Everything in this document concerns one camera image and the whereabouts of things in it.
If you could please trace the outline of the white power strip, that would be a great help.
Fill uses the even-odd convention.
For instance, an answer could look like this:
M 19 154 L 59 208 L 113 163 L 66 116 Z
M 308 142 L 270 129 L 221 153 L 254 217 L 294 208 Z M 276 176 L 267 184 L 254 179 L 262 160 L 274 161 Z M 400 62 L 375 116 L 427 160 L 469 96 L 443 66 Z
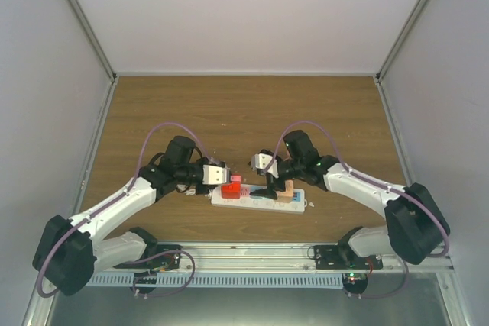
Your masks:
M 280 202 L 272 199 L 252 196 L 251 192 L 262 189 L 262 186 L 244 184 L 241 187 L 239 199 L 225 199 L 221 194 L 221 188 L 218 187 L 212 191 L 211 204 L 225 208 L 240 208 L 257 211 L 272 211 L 287 214 L 301 215 L 307 207 L 305 192 L 303 189 L 295 189 L 290 202 Z

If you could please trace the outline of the red cube plug adapter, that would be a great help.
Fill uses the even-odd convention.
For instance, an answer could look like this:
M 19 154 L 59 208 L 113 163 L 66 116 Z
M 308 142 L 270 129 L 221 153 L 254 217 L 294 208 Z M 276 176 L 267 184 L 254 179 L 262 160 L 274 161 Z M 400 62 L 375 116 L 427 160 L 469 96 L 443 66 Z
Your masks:
M 241 182 L 231 182 L 221 186 L 221 196 L 223 199 L 238 200 L 241 198 Z

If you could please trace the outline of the pink plug adapter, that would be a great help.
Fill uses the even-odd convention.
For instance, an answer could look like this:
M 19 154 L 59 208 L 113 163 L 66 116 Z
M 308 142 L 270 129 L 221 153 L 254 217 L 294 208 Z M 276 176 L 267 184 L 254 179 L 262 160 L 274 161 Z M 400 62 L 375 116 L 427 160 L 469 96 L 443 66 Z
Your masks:
M 231 183 L 241 183 L 242 182 L 242 177 L 240 175 L 231 175 L 230 176 L 230 181 Z

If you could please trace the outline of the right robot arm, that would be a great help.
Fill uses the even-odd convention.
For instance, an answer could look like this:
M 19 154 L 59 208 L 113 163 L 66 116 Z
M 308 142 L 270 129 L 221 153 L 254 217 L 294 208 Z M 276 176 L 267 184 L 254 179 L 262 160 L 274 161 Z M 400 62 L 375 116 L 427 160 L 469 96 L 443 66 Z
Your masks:
M 360 173 L 338 157 L 322 156 L 302 130 L 291 131 L 282 140 L 289 154 L 286 159 L 269 150 L 251 158 L 251 168 L 267 179 L 266 188 L 255 191 L 255 196 L 277 199 L 288 181 L 300 180 L 354 200 L 385 221 L 380 227 L 356 227 L 342 237 L 338 259 L 344 267 L 354 269 L 373 255 L 396 255 L 413 265 L 446 255 L 451 230 L 425 186 L 394 185 Z M 445 249 L 436 252 L 439 245 Z

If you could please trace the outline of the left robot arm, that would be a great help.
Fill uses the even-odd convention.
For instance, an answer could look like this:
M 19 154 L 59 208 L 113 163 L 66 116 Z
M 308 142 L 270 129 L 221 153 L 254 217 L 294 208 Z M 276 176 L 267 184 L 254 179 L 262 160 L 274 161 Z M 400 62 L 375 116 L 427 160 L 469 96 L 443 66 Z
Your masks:
M 228 178 L 224 163 L 205 157 L 194 140 L 175 136 L 117 192 L 84 212 L 70 218 L 56 215 L 46 223 L 32 262 L 38 294 L 74 295 L 108 268 L 154 265 L 157 239 L 145 230 L 134 228 L 112 239 L 108 235 L 171 192 L 194 187 L 196 194 L 205 195 Z

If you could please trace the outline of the tan wooden plug adapter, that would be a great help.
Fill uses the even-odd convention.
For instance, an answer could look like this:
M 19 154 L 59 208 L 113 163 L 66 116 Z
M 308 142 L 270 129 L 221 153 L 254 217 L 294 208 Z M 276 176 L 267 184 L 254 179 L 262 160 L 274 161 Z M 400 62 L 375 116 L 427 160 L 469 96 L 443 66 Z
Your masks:
M 293 201 L 294 197 L 294 185 L 293 180 L 286 180 L 284 182 L 284 190 L 276 190 L 277 201 L 283 203 L 289 203 Z

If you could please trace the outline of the aluminium front rail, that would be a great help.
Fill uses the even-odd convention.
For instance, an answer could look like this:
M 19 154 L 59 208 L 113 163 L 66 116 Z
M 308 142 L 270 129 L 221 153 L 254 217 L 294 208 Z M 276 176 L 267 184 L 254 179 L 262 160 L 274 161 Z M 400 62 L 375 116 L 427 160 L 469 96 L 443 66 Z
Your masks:
M 338 269 L 317 270 L 310 243 L 230 243 L 181 242 L 197 273 L 340 273 Z M 401 261 L 394 255 L 381 255 L 378 273 L 402 273 Z M 454 273 L 451 258 L 426 258 L 420 265 L 408 265 L 412 273 Z

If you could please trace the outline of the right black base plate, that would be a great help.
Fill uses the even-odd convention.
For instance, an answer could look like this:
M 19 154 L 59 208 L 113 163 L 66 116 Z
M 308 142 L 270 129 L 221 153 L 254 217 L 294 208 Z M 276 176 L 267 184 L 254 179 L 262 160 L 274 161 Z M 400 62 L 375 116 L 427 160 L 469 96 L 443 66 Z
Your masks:
M 360 257 L 348 245 L 317 244 L 309 255 L 317 270 L 381 270 L 382 259 L 375 255 Z

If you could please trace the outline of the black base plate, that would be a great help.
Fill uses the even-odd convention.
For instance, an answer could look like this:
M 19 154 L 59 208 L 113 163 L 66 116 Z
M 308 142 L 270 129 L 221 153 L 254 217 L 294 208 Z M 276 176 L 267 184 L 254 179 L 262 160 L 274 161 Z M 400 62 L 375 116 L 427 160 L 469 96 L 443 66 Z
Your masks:
M 348 245 L 317 244 L 309 255 L 317 270 L 381 270 L 382 259 L 375 255 L 360 257 Z
M 179 244 L 156 244 L 147 248 L 141 258 L 131 263 L 126 263 L 132 269 L 143 269 L 148 273 L 171 271 L 180 267 Z

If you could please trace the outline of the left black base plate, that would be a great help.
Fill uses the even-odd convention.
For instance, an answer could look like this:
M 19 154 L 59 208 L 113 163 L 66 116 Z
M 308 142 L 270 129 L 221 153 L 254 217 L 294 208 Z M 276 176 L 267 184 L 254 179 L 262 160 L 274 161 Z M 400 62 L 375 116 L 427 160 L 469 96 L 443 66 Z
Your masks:
M 179 244 L 156 244 L 147 248 L 141 258 L 131 263 L 126 263 L 132 269 L 143 269 L 148 273 L 171 271 L 180 267 Z

